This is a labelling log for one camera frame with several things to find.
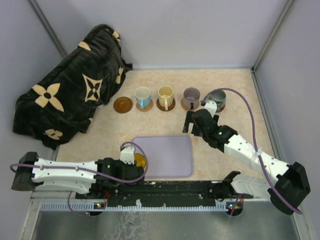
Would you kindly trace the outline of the purple mug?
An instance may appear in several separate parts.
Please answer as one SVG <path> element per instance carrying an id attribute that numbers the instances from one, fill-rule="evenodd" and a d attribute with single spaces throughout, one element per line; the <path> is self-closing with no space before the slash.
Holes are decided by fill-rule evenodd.
<path id="1" fill-rule="evenodd" d="M 194 110 L 200 104 L 200 91 L 195 87 L 188 87 L 183 92 L 182 102 L 188 110 Z"/>

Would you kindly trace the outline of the dark brown wooden coaster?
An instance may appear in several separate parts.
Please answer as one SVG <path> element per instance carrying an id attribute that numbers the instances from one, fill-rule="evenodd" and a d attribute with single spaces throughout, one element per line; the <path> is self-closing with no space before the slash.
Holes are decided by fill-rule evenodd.
<path id="1" fill-rule="evenodd" d="M 217 110 L 216 110 L 216 112 L 217 112 L 217 113 L 222 112 L 222 111 L 224 110 L 225 106 L 226 106 L 225 104 L 224 104 L 224 105 L 217 104 Z"/>

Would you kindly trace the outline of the yellow mug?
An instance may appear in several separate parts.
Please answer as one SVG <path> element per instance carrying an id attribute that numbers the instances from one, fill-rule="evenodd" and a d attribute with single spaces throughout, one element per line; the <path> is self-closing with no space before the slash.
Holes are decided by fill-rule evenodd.
<path id="1" fill-rule="evenodd" d="M 143 167 L 144 169 L 146 168 L 146 165 L 147 165 L 146 159 L 142 154 L 135 153 L 134 154 L 134 159 L 135 159 L 137 167 Z"/>

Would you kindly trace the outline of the dark brown round coaster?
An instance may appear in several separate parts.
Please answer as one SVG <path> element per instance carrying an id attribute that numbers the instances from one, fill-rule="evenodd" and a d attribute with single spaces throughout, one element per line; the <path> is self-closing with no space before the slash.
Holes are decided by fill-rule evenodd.
<path id="1" fill-rule="evenodd" d="M 160 105 L 160 99 L 159 99 L 159 98 L 158 98 L 157 101 L 156 101 L 156 106 L 157 106 L 157 108 L 158 108 L 159 110 L 163 111 L 163 112 L 168 112 L 168 111 L 173 110 L 174 107 L 175 107 L 175 105 L 176 105 L 176 101 L 175 101 L 175 99 L 173 98 L 172 104 L 168 107 L 168 110 L 166 110 L 165 107 L 163 107 L 163 106 Z"/>

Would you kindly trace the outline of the grey-green mug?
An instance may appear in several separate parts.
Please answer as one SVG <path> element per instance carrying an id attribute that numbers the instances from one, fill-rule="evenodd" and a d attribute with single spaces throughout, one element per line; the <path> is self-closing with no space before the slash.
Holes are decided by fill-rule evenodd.
<path id="1" fill-rule="evenodd" d="M 214 101 L 217 105 L 226 105 L 227 96 L 223 90 L 218 90 L 211 93 L 208 99 Z"/>

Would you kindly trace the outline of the cream mug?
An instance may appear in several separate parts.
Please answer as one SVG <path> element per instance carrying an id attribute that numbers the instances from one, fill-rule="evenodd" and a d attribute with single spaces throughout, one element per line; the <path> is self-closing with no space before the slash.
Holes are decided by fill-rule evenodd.
<path id="1" fill-rule="evenodd" d="M 168 111 L 169 107 L 173 104 L 173 94 L 173 89 L 168 85 L 164 85 L 160 87 L 158 90 L 159 105 L 163 107 L 166 111 Z"/>

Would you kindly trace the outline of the white and blue mug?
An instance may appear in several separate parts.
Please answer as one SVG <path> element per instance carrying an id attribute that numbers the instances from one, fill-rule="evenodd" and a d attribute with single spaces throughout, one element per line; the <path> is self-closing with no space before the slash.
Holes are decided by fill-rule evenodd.
<path id="1" fill-rule="evenodd" d="M 135 90 L 135 98 L 138 106 L 141 109 L 145 109 L 151 102 L 151 91 L 146 86 L 140 86 Z"/>

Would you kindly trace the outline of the light wooden coaster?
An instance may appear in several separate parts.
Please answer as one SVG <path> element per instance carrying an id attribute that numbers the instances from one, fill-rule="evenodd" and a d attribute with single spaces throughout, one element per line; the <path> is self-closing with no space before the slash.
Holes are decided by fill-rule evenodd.
<path id="1" fill-rule="evenodd" d="M 148 112 L 150 111 L 154 106 L 154 102 L 153 100 L 150 101 L 149 105 L 145 108 L 141 108 L 140 105 L 138 103 L 136 103 L 136 108 L 140 111 L 140 112 Z"/>

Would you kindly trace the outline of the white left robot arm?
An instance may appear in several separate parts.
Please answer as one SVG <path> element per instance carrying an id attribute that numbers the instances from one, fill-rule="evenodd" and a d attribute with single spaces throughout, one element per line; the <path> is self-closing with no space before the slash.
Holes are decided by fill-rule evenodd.
<path id="1" fill-rule="evenodd" d="M 97 199 L 104 191 L 123 185 L 135 185 L 145 178 L 145 170 L 135 160 L 135 148 L 124 147 L 120 159 L 106 157 L 87 162 L 58 162 L 27 152 L 16 164 L 11 189 L 20 192 L 71 191 Z"/>

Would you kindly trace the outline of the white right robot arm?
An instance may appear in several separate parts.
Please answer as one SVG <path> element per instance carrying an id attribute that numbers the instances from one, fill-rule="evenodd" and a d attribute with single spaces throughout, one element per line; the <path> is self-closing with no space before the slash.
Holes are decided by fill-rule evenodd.
<path id="1" fill-rule="evenodd" d="M 282 213 L 300 214 L 299 205 L 311 192 L 305 167 L 294 162 L 289 164 L 266 154 L 246 141 L 236 130 L 227 125 L 218 125 L 217 104 L 210 100 L 204 108 L 187 111 L 183 133 L 201 137 L 211 148 L 230 155 L 252 168 L 263 177 L 232 174 L 231 180 L 223 185 L 223 192 L 229 198 L 247 194 L 261 199 L 269 198 Z"/>

